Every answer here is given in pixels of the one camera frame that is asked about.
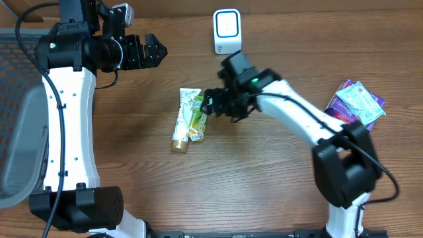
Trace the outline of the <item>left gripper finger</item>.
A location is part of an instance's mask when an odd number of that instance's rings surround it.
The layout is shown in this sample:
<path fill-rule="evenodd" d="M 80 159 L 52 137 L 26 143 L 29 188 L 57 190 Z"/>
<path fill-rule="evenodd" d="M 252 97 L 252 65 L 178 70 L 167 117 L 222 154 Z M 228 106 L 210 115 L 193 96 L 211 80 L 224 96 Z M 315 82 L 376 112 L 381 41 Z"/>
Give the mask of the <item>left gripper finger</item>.
<path fill-rule="evenodd" d="M 145 35 L 144 48 L 149 53 L 167 53 L 167 48 L 152 33 Z"/>
<path fill-rule="evenodd" d="M 167 52 L 145 52 L 145 59 L 143 61 L 144 68 L 158 67 L 161 61 L 167 56 Z"/>

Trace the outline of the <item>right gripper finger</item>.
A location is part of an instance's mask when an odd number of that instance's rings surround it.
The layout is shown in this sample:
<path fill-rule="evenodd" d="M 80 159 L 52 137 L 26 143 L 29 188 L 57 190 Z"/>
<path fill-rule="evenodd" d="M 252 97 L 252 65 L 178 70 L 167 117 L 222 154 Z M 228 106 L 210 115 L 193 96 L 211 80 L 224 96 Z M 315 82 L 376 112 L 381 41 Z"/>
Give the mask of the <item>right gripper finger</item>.
<path fill-rule="evenodd" d="M 219 98 L 220 88 L 206 89 L 204 91 L 204 102 L 213 102 Z"/>
<path fill-rule="evenodd" d="M 200 110 L 207 114 L 208 116 L 216 116 L 217 115 L 217 109 L 216 106 L 218 103 L 213 99 L 204 99 L 201 105 Z"/>

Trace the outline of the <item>green yellow snack packet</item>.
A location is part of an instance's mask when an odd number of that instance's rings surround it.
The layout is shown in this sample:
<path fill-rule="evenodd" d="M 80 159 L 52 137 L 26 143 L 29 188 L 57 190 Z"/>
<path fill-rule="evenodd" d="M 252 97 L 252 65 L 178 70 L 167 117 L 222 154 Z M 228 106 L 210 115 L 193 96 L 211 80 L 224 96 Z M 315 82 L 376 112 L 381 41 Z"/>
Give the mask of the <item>green yellow snack packet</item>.
<path fill-rule="evenodd" d="M 192 117 L 188 125 L 187 136 L 193 142 L 203 142 L 206 132 L 208 115 L 202 112 L 203 96 L 197 96 L 192 107 Z"/>

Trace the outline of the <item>white tube with gold cap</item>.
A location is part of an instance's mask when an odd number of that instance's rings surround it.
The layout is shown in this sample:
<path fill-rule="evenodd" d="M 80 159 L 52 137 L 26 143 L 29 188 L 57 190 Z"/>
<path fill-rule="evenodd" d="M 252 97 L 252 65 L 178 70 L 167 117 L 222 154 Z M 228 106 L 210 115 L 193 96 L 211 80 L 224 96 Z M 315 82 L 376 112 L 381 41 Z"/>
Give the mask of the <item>white tube with gold cap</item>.
<path fill-rule="evenodd" d="M 192 107 L 195 98 L 200 94 L 201 89 L 180 88 L 180 104 L 178 116 L 174 127 L 171 140 L 171 151 L 178 153 L 186 153 L 188 149 L 189 138 L 188 125 L 192 117 Z"/>

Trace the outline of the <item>purple pad package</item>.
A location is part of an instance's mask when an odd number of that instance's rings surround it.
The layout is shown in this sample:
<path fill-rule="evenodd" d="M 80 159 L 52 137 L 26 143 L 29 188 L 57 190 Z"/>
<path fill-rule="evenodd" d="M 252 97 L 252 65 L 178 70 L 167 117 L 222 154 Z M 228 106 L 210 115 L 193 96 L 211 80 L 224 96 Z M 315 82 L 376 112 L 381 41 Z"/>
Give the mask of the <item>purple pad package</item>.
<path fill-rule="evenodd" d="M 336 92 L 341 91 L 342 89 L 345 89 L 346 87 L 349 87 L 353 85 L 355 82 L 351 79 L 347 79 Z M 370 95 L 373 97 L 373 99 L 379 104 L 381 108 L 384 108 L 386 104 L 386 100 L 382 97 L 375 95 L 371 92 L 369 92 Z M 347 124 L 351 124 L 352 122 L 355 122 L 358 120 L 358 118 L 349 110 L 349 108 L 344 104 L 344 102 L 339 99 L 339 97 L 336 95 L 336 93 L 331 98 L 330 102 L 328 103 L 325 113 L 328 115 L 337 118 Z M 367 124 L 365 127 L 368 131 L 372 131 L 374 125 L 376 124 L 376 120 L 372 121 L 371 123 Z"/>

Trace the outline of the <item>teal snack packet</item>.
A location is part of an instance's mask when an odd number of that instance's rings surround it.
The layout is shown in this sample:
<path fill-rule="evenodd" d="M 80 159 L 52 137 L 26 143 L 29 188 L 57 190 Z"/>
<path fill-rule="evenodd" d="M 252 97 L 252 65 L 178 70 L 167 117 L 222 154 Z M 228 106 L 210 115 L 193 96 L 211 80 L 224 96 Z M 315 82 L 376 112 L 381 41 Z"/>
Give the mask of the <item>teal snack packet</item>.
<path fill-rule="evenodd" d="M 377 120 L 380 116 L 386 115 L 360 81 L 338 91 L 336 95 L 364 126 Z"/>

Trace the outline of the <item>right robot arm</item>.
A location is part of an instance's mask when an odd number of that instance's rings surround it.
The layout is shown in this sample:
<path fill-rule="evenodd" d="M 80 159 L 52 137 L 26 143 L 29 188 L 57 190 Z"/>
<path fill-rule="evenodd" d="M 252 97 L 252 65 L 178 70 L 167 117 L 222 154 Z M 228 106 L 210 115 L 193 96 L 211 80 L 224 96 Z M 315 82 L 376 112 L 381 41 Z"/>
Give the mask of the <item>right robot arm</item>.
<path fill-rule="evenodd" d="M 369 132 L 360 122 L 335 119 L 295 92 L 271 69 L 258 71 L 242 51 L 221 62 L 222 88 L 207 89 L 202 111 L 232 122 L 258 110 L 275 118 L 311 150 L 315 183 L 328 202 L 322 229 L 297 230 L 293 237 L 387 237 L 362 225 L 364 207 L 381 178 Z"/>

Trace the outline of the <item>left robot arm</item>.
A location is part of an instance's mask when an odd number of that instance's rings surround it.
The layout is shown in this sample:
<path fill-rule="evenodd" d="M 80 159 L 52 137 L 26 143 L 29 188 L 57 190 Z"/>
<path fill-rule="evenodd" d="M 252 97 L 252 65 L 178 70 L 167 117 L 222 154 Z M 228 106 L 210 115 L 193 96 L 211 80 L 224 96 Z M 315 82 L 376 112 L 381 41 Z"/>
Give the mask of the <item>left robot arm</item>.
<path fill-rule="evenodd" d="M 152 237 L 147 222 L 124 209 L 117 186 L 102 187 L 93 149 L 93 99 L 99 71 L 157 67 L 167 48 L 153 34 L 127 35 L 126 3 L 57 1 L 60 21 L 39 39 L 32 62 L 48 103 L 48 158 L 43 190 L 29 199 L 47 227 L 91 237 Z"/>

